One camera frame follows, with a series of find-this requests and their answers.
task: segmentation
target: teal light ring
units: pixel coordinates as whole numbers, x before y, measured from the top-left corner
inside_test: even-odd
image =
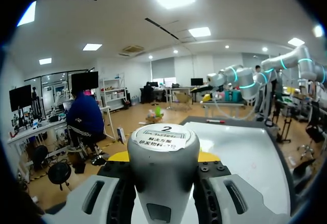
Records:
[[[325,73],[325,67],[322,66],[322,69],[323,69],[323,80],[322,80],[322,84],[325,83],[325,80],[326,80],[326,73]]]
[[[253,83],[253,84],[251,84],[251,85],[247,85],[247,86],[240,86],[240,89],[246,89],[246,88],[250,88],[250,87],[252,87],[252,86],[254,86],[255,85],[255,82]]]
[[[265,81],[266,81],[266,84],[267,84],[268,83],[267,77],[262,72],[259,72],[259,73],[265,78]]]
[[[284,65],[284,62],[283,62],[282,59],[281,59],[281,64],[282,64],[282,66],[283,66],[284,69],[287,69],[287,67]]]
[[[235,69],[233,67],[229,67],[229,68],[231,68],[233,70],[234,75],[235,75],[234,82],[236,82],[237,81],[237,73],[236,73],[236,71],[235,71]]]
[[[298,60],[297,63],[300,63],[300,62],[302,62],[302,61],[313,62],[313,61],[312,61],[311,59],[309,59],[309,58],[302,58],[302,59]]]
[[[272,68],[272,69],[270,69],[270,70],[267,70],[267,71],[265,71],[266,73],[269,73],[269,72],[271,72],[271,71],[273,71],[274,69]]]

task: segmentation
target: label sticker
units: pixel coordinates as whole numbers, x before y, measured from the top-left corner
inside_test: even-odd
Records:
[[[171,137],[171,138],[185,138],[185,133],[176,133],[170,131],[151,131],[146,130],[143,134],[153,135],[153,136],[162,136],[162,137]]]
[[[177,151],[185,148],[186,139],[177,137],[158,136],[153,134],[140,134],[136,142],[141,146],[158,151]]]

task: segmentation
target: number 2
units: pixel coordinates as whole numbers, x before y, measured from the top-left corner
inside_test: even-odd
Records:
[[[164,129],[162,131],[169,131],[169,130],[171,130],[171,127],[170,126],[165,126],[164,128],[167,128],[167,129]]]

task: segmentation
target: red marker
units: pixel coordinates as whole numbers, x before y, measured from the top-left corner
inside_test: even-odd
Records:
[[[207,119],[207,123],[225,123],[224,120]]]

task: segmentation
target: white shelving unit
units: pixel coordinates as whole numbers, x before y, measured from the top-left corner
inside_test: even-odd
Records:
[[[100,94],[101,94],[101,100],[102,100],[102,104],[103,106],[110,106],[110,110],[117,110],[120,109],[122,107],[124,107],[123,102],[126,101],[126,87],[125,87],[125,79],[124,78],[119,78],[119,79],[100,79]],[[117,98],[111,98],[109,99],[109,95],[112,95],[115,92],[123,92],[124,96],[123,97],[117,97]]]

